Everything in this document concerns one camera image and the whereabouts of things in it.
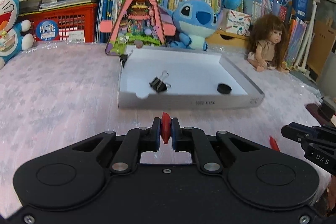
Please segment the red small clip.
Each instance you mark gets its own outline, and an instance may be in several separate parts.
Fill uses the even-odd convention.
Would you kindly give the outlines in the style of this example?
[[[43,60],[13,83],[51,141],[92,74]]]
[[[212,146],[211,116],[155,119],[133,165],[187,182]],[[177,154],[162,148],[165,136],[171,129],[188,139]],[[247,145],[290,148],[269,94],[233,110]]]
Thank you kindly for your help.
[[[171,118],[166,112],[162,113],[160,135],[163,143],[168,144],[171,137]]]

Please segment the red marker cap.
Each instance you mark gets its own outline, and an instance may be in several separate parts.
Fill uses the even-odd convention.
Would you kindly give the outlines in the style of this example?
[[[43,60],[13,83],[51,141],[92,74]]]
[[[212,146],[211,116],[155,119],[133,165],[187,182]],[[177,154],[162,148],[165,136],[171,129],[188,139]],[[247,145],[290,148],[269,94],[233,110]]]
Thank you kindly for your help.
[[[270,147],[271,147],[273,150],[275,150],[275,151],[277,151],[277,152],[280,152],[280,149],[279,149],[279,147],[278,147],[278,144],[277,144],[275,138],[273,138],[272,136],[270,136],[270,137],[269,137],[269,143],[270,143]]]

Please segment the black binder clip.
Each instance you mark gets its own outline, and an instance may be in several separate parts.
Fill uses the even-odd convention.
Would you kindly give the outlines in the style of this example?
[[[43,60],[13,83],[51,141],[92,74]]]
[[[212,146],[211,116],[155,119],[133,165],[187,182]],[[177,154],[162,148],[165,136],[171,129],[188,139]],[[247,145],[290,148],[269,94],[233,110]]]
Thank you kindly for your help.
[[[167,92],[171,88],[171,84],[165,82],[165,79],[169,77],[169,74],[167,71],[163,71],[162,74],[159,77],[155,77],[150,83],[150,87],[156,92],[156,93],[162,93]]]

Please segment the black round puck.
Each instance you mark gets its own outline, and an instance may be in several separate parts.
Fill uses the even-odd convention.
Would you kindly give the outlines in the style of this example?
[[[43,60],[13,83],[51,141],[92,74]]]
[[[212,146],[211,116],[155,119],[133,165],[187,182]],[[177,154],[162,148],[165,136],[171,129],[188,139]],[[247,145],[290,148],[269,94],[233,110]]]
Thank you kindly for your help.
[[[230,94],[232,91],[232,88],[229,85],[226,85],[224,83],[219,83],[217,86],[217,91],[220,94]]]

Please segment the black phone stand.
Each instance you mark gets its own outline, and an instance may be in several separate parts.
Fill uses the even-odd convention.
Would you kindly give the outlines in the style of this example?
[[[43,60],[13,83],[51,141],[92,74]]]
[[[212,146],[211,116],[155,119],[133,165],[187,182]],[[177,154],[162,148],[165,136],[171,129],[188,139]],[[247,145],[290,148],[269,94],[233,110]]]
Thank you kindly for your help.
[[[335,104],[323,101],[317,112],[322,118],[329,122],[335,114]]]

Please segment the red smartphone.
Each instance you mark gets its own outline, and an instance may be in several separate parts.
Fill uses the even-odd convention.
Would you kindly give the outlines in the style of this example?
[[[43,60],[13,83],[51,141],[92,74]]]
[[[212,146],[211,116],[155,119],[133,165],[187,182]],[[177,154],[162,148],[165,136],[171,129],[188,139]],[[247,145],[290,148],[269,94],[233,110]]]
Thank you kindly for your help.
[[[327,125],[327,126],[333,126],[335,127],[335,124],[333,124],[332,121],[326,121],[324,118],[322,118],[317,110],[320,105],[316,105],[315,103],[309,103],[305,105],[306,110],[318,121],[318,123],[322,126]]]

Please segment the shallow white cardboard box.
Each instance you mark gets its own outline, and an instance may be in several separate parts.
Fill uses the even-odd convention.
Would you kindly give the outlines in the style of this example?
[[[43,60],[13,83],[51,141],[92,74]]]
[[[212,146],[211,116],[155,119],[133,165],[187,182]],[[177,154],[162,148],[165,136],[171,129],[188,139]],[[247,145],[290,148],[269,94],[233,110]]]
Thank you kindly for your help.
[[[118,107],[150,110],[205,110],[257,107],[264,92],[229,58],[216,52],[165,47],[127,46],[133,53],[120,70]],[[163,71],[171,84],[167,92],[156,93],[149,85]],[[230,94],[217,91],[219,83],[232,88]]]

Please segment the white pipe stand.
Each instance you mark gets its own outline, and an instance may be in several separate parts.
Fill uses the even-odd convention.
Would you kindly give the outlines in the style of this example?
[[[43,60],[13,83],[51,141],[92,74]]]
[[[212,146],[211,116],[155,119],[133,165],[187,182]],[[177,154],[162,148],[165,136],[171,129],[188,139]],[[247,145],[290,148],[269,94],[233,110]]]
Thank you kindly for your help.
[[[319,0],[312,0],[312,11],[309,24],[307,26],[307,30],[303,37],[303,42],[301,43],[301,48],[299,50],[298,56],[294,63],[294,70],[301,72],[306,77],[309,77],[310,72],[306,69],[307,58],[309,55],[311,42],[313,41],[313,29],[315,24],[315,15],[317,11],[317,4]]]

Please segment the wooden drawer box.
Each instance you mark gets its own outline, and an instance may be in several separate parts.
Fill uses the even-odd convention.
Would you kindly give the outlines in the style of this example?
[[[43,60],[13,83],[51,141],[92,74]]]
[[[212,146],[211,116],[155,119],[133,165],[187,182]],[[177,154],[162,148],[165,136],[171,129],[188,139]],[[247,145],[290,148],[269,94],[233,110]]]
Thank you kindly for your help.
[[[231,46],[245,50],[248,48],[248,37],[222,30],[215,31],[211,36],[206,38],[206,42],[210,45]]]

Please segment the brown haired baby doll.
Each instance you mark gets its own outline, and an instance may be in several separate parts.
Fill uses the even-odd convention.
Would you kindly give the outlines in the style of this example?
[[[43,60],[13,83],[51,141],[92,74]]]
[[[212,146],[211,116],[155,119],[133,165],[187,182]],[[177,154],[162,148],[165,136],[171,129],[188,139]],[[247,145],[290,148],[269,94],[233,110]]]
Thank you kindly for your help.
[[[288,44],[288,31],[284,22],[276,15],[266,14],[253,25],[247,60],[257,72],[274,69],[287,72],[284,58]]]

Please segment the pink triangular diorama house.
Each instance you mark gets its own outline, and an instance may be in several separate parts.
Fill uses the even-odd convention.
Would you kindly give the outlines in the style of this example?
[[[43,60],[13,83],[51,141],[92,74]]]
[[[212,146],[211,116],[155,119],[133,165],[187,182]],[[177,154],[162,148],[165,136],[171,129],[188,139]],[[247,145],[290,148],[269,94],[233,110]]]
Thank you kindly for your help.
[[[124,0],[112,27],[105,53],[123,55],[128,45],[165,46],[166,38],[174,36],[176,27],[171,20],[165,22],[163,9],[157,0]]]

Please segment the blue Stitch plush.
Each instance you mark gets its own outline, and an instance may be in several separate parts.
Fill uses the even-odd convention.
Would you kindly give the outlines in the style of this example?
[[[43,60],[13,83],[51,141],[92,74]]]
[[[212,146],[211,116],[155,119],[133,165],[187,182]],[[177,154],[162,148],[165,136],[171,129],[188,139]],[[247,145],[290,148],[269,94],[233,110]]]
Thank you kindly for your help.
[[[174,10],[163,6],[159,8],[172,17],[173,24],[179,33],[179,40],[171,40],[169,47],[202,50],[208,49],[206,38],[210,37],[219,27],[223,19],[223,10],[214,12],[213,8],[201,0],[181,2]]]

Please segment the white colourful carton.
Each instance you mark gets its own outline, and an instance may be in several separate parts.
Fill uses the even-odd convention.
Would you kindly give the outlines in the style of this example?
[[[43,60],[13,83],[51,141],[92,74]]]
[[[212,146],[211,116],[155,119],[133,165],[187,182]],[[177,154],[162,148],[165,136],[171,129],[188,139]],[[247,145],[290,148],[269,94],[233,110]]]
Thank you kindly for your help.
[[[235,10],[224,9],[221,29],[225,32],[248,36],[251,16]]]

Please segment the red plastic crate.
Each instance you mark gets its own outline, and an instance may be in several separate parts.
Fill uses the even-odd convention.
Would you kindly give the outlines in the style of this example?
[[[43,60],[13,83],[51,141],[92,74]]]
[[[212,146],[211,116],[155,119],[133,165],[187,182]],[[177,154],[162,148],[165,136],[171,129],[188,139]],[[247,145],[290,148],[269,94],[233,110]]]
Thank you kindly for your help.
[[[29,33],[36,42],[75,41],[93,43],[96,35],[97,3],[32,12],[19,16],[31,22]]]

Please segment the Doraemon plush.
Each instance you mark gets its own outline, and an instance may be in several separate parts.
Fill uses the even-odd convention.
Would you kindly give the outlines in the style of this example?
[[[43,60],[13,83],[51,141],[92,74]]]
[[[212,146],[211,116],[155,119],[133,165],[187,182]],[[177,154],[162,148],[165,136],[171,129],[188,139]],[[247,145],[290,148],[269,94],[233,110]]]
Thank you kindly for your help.
[[[1,69],[21,51],[33,46],[34,37],[28,31],[31,22],[17,23],[19,0],[1,0]]]

